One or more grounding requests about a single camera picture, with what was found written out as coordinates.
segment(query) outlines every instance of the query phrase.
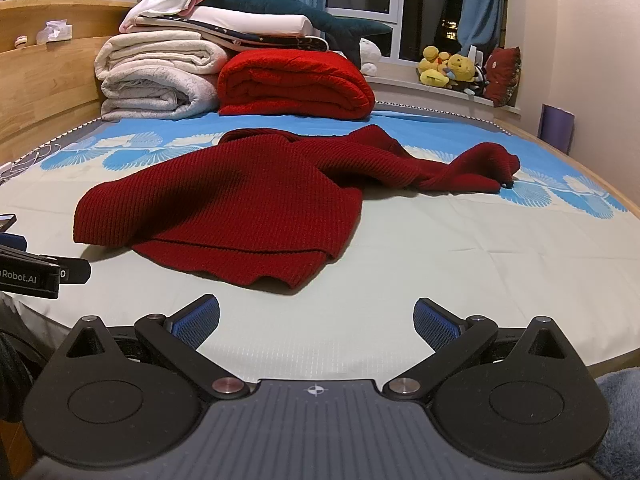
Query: ribbed knit sweater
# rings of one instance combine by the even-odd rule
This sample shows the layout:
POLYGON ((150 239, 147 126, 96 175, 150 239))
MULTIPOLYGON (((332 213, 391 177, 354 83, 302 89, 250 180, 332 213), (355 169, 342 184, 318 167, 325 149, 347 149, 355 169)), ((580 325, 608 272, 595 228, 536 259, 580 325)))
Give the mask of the ribbed knit sweater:
POLYGON ((490 142, 448 165, 414 158, 378 126, 339 137, 235 130, 217 146, 89 190, 76 208, 74 240, 130 246, 163 266, 236 285, 271 276, 295 288, 338 257, 365 183, 497 192, 519 167, 490 142))

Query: crosshair logo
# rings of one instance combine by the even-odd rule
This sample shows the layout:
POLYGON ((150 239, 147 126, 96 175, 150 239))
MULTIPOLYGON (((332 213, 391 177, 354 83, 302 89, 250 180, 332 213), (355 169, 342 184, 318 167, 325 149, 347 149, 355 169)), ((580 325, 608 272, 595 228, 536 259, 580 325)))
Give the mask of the crosshair logo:
POLYGON ((314 384, 313 386, 310 386, 306 389, 306 392, 308 394, 313 395, 314 397, 317 397, 318 395, 322 395, 327 391, 328 390, 320 386, 320 384, 314 384))

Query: mattress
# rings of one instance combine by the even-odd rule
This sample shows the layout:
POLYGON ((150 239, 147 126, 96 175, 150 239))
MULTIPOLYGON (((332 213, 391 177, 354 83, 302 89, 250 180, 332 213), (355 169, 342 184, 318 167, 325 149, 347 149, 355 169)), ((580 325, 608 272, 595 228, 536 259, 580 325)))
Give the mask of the mattress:
POLYGON ((553 317, 587 365, 640 346, 640 221, 608 192, 540 146, 476 124, 396 112, 362 121, 207 114, 100 127, 0 186, 2 212, 33 253, 87 258, 85 285, 58 300, 13 296, 61 326, 95 314, 107 325, 172 314, 203 294, 220 325, 199 351, 244 380, 387 380, 433 351, 414 330, 428 297, 460 317, 523 327, 553 317), (73 213, 95 184, 215 145, 239 127, 343 135, 377 124, 412 155, 449 162, 478 142, 520 157, 513 189, 417 194, 371 187, 340 258, 300 290, 243 288, 176 272, 130 250, 75 244, 73 213))

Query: red folded blanket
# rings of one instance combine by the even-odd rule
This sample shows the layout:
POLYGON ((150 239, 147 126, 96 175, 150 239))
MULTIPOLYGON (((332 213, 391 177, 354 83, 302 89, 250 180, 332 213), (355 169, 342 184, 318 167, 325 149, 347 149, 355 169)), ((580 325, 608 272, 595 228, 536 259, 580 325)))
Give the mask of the red folded blanket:
POLYGON ((413 158, 378 126, 341 137, 235 130, 218 146, 89 190, 76 208, 74 240, 130 246, 161 265, 236 285, 272 276, 293 288, 340 254, 364 181, 497 192, 519 167, 491 142, 449 165, 413 158))
POLYGON ((220 115, 299 114, 361 119, 375 98, 355 65, 334 52, 241 52, 218 77, 220 115))

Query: purple yoga mat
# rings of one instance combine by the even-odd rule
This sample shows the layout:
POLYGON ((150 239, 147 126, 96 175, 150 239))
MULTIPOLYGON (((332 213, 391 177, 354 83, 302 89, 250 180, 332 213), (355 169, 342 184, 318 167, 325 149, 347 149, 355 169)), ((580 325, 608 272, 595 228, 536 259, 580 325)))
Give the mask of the purple yoga mat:
POLYGON ((569 153, 574 132, 574 115, 549 105, 542 105, 538 137, 563 153, 569 153))

